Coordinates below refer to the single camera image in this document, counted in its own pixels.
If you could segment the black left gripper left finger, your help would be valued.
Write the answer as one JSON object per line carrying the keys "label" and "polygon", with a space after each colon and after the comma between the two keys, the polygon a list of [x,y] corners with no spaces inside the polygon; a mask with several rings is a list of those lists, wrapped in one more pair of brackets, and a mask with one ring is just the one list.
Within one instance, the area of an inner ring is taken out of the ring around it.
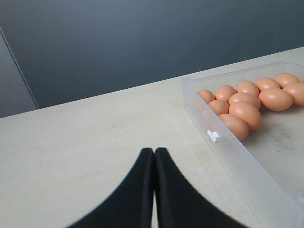
{"label": "black left gripper left finger", "polygon": [[155,189],[155,157],[141,149],[120,185],[71,228],[150,228]]}

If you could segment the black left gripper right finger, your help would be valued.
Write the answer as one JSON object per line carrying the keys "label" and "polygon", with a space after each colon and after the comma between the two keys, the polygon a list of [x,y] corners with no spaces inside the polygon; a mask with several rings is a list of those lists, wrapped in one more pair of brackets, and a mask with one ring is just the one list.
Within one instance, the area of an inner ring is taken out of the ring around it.
{"label": "black left gripper right finger", "polygon": [[205,199],[183,176],[169,151],[155,151],[155,187],[160,228],[244,228]]}

